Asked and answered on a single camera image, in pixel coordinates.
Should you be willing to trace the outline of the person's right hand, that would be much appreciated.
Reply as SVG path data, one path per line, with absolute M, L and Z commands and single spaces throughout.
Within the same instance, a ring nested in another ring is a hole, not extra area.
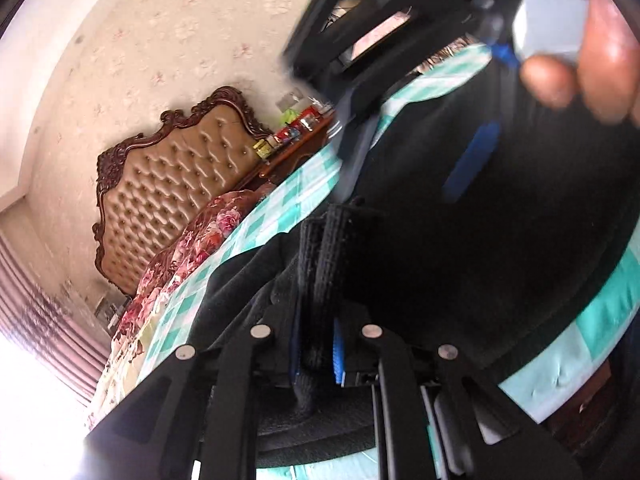
M 527 90 L 559 110 L 581 96 L 605 125 L 639 125 L 639 41 L 613 0 L 589 0 L 577 65 L 534 55 L 520 69 Z

